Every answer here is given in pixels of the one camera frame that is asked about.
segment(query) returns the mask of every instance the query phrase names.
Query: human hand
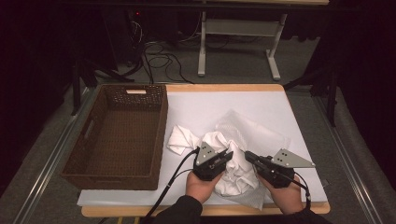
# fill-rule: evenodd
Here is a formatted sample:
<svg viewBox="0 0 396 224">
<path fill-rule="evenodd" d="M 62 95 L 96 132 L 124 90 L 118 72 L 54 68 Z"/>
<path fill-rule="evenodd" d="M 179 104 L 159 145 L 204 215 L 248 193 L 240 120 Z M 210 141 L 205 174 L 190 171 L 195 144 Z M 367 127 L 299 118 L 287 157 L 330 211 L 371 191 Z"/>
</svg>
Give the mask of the human hand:
<svg viewBox="0 0 396 224">
<path fill-rule="evenodd" d="M 284 215 L 297 213 L 304 209 L 303 202 L 301 201 L 301 188 L 299 186 L 290 183 L 287 188 L 276 189 L 260 175 L 257 175 L 257 177 L 270 190 L 274 203 Z M 294 180 L 300 182 L 297 175 L 294 176 Z"/>
<path fill-rule="evenodd" d="M 219 174 L 212 181 L 204 181 L 198 178 L 193 172 L 190 172 L 187 176 L 186 195 L 193 197 L 200 203 L 206 202 L 222 175 L 223 173 Z"/>
</svg>

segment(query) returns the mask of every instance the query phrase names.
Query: wicker basket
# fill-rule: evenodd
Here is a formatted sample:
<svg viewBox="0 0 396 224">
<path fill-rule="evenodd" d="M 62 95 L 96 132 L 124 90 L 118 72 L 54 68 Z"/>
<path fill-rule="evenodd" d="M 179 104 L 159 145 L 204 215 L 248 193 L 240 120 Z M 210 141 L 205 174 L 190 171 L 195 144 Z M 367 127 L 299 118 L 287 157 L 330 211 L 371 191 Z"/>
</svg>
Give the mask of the wicker basket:
<svg viewBox="0 0 396 224">
<path fill-rule="evenodd" d="M 79 189 L 158 188 L 164 85 L 102 85 L 61 176 Z"/>
</svg>

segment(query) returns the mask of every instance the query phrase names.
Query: table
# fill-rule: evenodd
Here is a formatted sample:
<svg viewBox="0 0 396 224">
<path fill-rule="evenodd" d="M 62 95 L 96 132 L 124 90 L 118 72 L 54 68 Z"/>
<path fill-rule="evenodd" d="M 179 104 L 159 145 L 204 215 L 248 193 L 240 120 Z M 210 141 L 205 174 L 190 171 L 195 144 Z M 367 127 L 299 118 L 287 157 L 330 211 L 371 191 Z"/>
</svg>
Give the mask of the table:
<svg viewBox="0 0 396 224">
<path fill-rule="evenodd" d="M 214 125 L 230 109 L 257 121 L 268 129 L 282 133 L 291 139 L 290 151 L 310 160 L 298 124 L 288 98 L 280 85 L 218 84 L 218 85 L 167 85 L 168 121 L 163 148 L 163 162 L 159 189 L 155 191 L 133 190 L 83 190 L 78 199 L 81 212 L 86 217 L 143 217 L 161 194 L 183 156 L 166 148 L 167 139 L 174 125 L 191 129 L 197 136 L 210 132 Z M 185 170 L 192 167 L 193 158 L 186 160 Z M 316 169 L 296 169 L 307 181 L 312 195 L 312 210 L 328 213 L 330 205 L 318 179 Z M 179 177 L 163 199 L 155 216 L 173 204 L 184 192 L 185 176 Z M 221 199 L 213 194 L 204 204 L 203 216 L 252 216 L 281 214 L 273 202 L 265 199 L 265 206 L 258 209 Z"/>
<path fill-rule="evenodd" d="M 239 2 L 239 3 L 261 3 L 282 5 L 328 5 L 329 0 L 209 0 L 210 2 Z M 279 81 L 280 74 L 275 61 L 275 53 L 283 27 L 288 14 L 282 14 L 279 21 L 240 21 L 240 20 L 218 20 L 207 19 L 206 12 L 202 12 L 201 22 L 201 47 L 198 59 L 198 76 L 205 76 L 206 34 L 216 35 L 252 35 L 271 36 L 273 43 L 271 49 L 265 51 L 265 56 L 270 65 L 273 80 Z"/>
</svg>

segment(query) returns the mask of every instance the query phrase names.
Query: black sleeve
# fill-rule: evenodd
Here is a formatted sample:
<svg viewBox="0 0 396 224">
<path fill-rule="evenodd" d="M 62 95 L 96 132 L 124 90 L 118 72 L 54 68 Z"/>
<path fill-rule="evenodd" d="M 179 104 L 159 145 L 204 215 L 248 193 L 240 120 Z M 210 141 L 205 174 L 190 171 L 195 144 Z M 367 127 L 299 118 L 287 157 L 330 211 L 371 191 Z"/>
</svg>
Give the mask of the black sleeve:
<svg viewBox="0 0 396 224">
<path fill-rule="evenodd" d="M 332 224 L 307 208 L 301 212 L 284 216 L 284 220 L 288 224 Z"/>
<path fill-rule="evenodd" d="M 153 224 L 198 224 L 202 213 L 202 205 L 191 196 L 181 196 L 169 208 L 161 211 Z"/>
</svg>

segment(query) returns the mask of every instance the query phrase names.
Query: gray carpet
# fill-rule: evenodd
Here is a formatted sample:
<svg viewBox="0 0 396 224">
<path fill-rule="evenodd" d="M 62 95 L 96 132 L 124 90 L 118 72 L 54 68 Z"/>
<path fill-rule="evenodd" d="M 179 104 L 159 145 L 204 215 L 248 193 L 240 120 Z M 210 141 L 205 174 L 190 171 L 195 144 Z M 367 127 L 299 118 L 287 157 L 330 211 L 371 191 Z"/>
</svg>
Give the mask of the gray carpet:
<svg viewBox="0 0 396 224">
<path fill-rule="evenodd" d="M 176 54 L 181 63 L 182 75 L 194 83 L 286 84 L 303 73 L 317 44 L 317 41 L 300 43 L 296 39 L 281 41 L 276 53 L 276 61 L 282 79 L 274 82 L 270 76 L 269 66 L 263 58 L 263 46 L 268 45 L 269 41 L 265 38 L 251 40 L 252 38 L 236 37 L 232 43 L 221 49 L 216 49 L 222 46 L 221 41 L 209 42 L 208 45 L 212 48 L 207 50 L 205 77 L 196 75 L 197 46 L 179 45 L 178 49 L 164 47 L 164 50 Z M 158 52 L 155 48 L 158 46 L 148 49 L 148 52 Z M 165 63 L 161 60 L 163 59 L 151 61 L 152 65 Z M 171 82 L 166 74 L 173 79 L 179 79 L 178 65 L 175 61 L 166 73 L 164 67 L 152 68 L 152 73 L 156 82 Z M 149 82 L 144 69 L 131 77 L 136 82 Z M 337 95 L 338 104 L 335 109 L 337 127 L 332 128 L 323 116 L 322 102 L 325 98 L 312 98 L 308 90 L 308 87 L 297 87 L 288 91 L 288 96 L 312 159 L 317 164 L 319 177 L 324 183 L 328 183 L 324 189 L 332 210 L 324 216 L 333 223 L 396 223 L 396 217 L 391 212 L 391 209 L 396 207 L 395 192 L 364 145 L 348 113 L 342 94 L 339 91 Z M 46 162 L 50 156 L 54 156 L 51 154 L 52 151 L 59 147 L 58 140 L 64 143 L 65 153 L 58 155 L 59 162 L 56 163 L 53 173 L 49 173 L 48 185 L 44 186 L 42 194 L 36 195 L 39 199 L 37 203 L 28 202 L 34 209 L 26 214 L 25 223 L 99 222 L 100 218 L 87 218 L 81 214 L 80 208 L 76 205 L 78 190 L 59 177 L 66 161 L 65 155 L 73 146 L 78 128 L 87 112 L 86 107 L 83 107 L 78 117 L 71 117 L 72 110 L 72 92 L 68 91 L 65 95 L 65 103 L 49 118 L 42 134 L 1 198 L 0 223 L 13 222 L 26 198 L 29 198 L 30 190 L 35 186 L 41 170 L 43 167 L 48 167 Z M 76 120 L 75 127 L 69 130 L 66 138 L 60 139 L 65 127 L 73 119 Z M 345 159 L 345 155 L 350 155 L 352 163 Z M 358 197 L 360 189 L 366 189 L 369 197 Z M 222 221 L 231 223 L 230 219 Z M 270 217 L 244 217 L 243 221 L 275 223 Z M 131 222 L 132 219 L 128 219 L 123 223 Z M 106 223 L 117 223 L 117 220 L 111 218 Z"/>
</svg>

